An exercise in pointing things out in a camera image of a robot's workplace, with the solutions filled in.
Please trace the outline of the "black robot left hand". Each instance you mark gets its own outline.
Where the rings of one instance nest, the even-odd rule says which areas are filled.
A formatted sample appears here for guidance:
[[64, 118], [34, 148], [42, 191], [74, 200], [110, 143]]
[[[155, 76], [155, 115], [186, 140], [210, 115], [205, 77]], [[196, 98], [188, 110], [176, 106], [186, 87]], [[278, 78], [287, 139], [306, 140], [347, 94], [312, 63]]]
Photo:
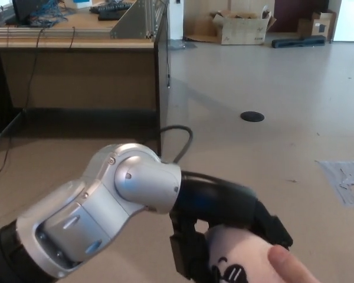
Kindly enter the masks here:
[[286, 249], [293, 245], [279, 218], [269, 213], [250, 188], [202, 173], [182, 172], [179, 195], [169, 216], [176, 270], [194, 282], [219, 281], [219, 269], [209, 266], [207, 240], [195, 229], [198, 220], [210, 228], [244, 228]]

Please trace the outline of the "person's bare hand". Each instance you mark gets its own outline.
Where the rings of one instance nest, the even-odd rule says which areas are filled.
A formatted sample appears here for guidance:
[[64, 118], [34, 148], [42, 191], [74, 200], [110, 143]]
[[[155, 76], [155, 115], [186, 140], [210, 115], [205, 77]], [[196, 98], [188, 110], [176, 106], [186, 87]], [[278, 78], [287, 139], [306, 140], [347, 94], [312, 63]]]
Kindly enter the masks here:
[[285, 282], [320, 283], [298, 258], [280, 245], [274, 245], [269, 249], [268, 260]]

